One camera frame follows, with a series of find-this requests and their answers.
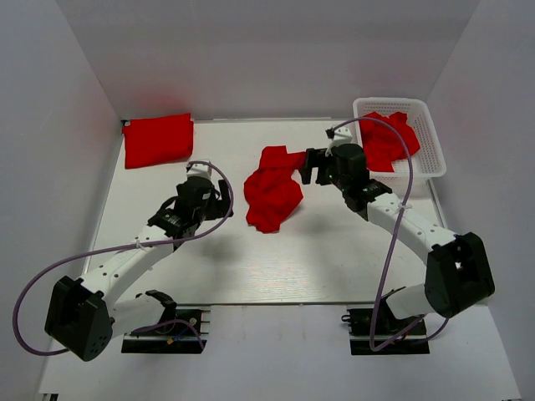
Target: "plastic basket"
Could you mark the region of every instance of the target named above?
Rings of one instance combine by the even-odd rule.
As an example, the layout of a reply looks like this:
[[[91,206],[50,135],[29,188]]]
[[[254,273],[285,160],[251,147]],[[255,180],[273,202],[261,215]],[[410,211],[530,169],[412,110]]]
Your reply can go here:
[[[446,162],[427,104],[418,99],[405,98],[359,98],[353,102],[355,117],[362,117],[372,112],[388,116],[397,111],[407,113],[407,124],[413,128],[420,142],[420,150],[411,158],[415,180],[429,180],[444,175]],[[359,123],[355,123],[353,142],[362,146]],[[382,180],[409,176],[407,160],[397,160],[392,166],[393,173],[371,171],[370,175]]]

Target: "white tabletop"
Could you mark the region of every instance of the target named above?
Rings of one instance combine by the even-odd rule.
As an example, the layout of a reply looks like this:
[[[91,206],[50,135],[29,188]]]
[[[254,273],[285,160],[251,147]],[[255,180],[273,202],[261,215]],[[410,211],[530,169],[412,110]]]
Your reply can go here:
[[[390,235],[350,212],[335,188],[304,186],[302,205],[277,234],[261,234],[245,221],[242,183],[257,168],[262,148],[325,146],[324,129],[331,124],[196,124],[193,158],[210,158],[228,174],[237,195],[235,216],[207,238],[185,244],[125,296],[156,288],[190,304],[371,301]],[[96,247],[129,241],[186,178],[183,163],[127,171],[124,157],[123,150]],[[436,221],[426,187],[417,190],[412,205]],[[89,268],[100,261],[94,258]],[[423,276],[421,261],[399,244],[386,289]],[[201,355],[120,354],[118,337],[90,363],[70,353],[48,358],[40,392],[59,393],[65,401],[519,397],[485,306],[452,319],[429,355],[353,357],[340,321],[344,313],[345,305],[214,306]],[[433,332],[442,318],[431,314],[425,321]]]
[[[235,190],[234,217],[208,237],[188,242],[147,272],[125,297],[155,288],[183,304],[369,302],[375,296],[390,234],[367,223],[344,204],[333,186],[303,185],[304,199],[275,234],[262,234],[245,220],[243,183],[258,167],[262,149],[289,152],[326,147],[333,121],[242,121],[195,124],[191,160],[210,159]],[[185,163],[125,170],[125,149],[115,174],[95,248],[132,241],[160,204],[186,179]],[[410,203],[437,222],[425,185]],[[198,232],[214,222],[204,223]],[[110,256],[96,256],[89,269]],[[422,282],[422,262],[403,244],[396,247],[386,289]]]
[[[343,305],[219,306],[201,355],[48,359],[40,393],[61,401],[501,401],[520,398],[485,306],[467,309],[429,355],[351,356]],[[425,319],[430,332],[442,318]]]

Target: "white wall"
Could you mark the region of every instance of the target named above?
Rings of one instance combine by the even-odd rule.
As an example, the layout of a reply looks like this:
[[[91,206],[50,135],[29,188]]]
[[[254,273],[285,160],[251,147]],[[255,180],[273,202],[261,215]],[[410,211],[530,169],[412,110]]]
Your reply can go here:
[[[535,3],[483,0],[428,105],[448,166],[436,182],[446,218],[486,243],[492,315],[522,397],[533,400]]]
[[[122,119],[348,116],[425,99],[478,0],[58,0]]]
[[[54,0],[0,2],[0,38],[0,399],[18,401],[33,399],[44,360],[15,342],[13,304],[35,273],[87,250],[120,128]],[[53,279],[22,309],[42,349]]]

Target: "red cloth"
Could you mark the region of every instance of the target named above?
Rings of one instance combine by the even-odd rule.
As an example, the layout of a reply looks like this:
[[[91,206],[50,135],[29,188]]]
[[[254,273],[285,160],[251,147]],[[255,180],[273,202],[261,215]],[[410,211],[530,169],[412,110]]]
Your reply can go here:
[[[407,114],[397,112],[390,117],[384,117],[374,112],[367,114],[365,117],[380,119],[392,125],[407,144],[411,156],[420,150],[420,143],[416,138],[415,131],[407,124]],[[398,137],[390,129],[375,121],[360,121],[359,124],[368,169],[394,172],[392,162],[406,159]]]
[[[169,163],[193,152],[193,122],[189,114],[133,119],[123,127],[123,134],[126,169]]]
[[[260,165],[243,185],[249,204],[247,223],[261,232],[275,232],[303,199],[292,173],[303,165],[305,153],[287,153],[286,146],[267,146]]]

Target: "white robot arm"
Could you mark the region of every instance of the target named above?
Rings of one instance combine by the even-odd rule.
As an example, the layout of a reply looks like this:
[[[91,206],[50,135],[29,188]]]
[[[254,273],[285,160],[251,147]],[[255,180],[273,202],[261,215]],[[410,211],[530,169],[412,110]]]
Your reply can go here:
[[[400,199],[391,188],[370,179],[360,146],[341,144],[329,152],[308,149],[299,170],[304,184],[310,183],[313,168],[318,168],[317,184],[335,185],[350,210],[392,233]],[[424,262],[426,275],[424,283],[385,297],[385,313],[394,319],[430,312],[453,317],[494,293],[487,254],[477,235],[459,236],[408,209],[402,217],[398,238]]]
[[[111,338],[174,319],[176,303],[156,290],[117,301],[138,278],[181,245],[170,240],[194,236],[204,220],[228,213],[230,195],[224,180],[219,181],[219,189],[211,182],[209,168],[191,166],[187,181],[176,187],[177,196],[164,202],[135,237],[136,248],[115,253],[76,280],[65,276],[56,283],[45,331],[82,360],[90,361],[102,353]],[[154,241],[167,243],[147,245]]]

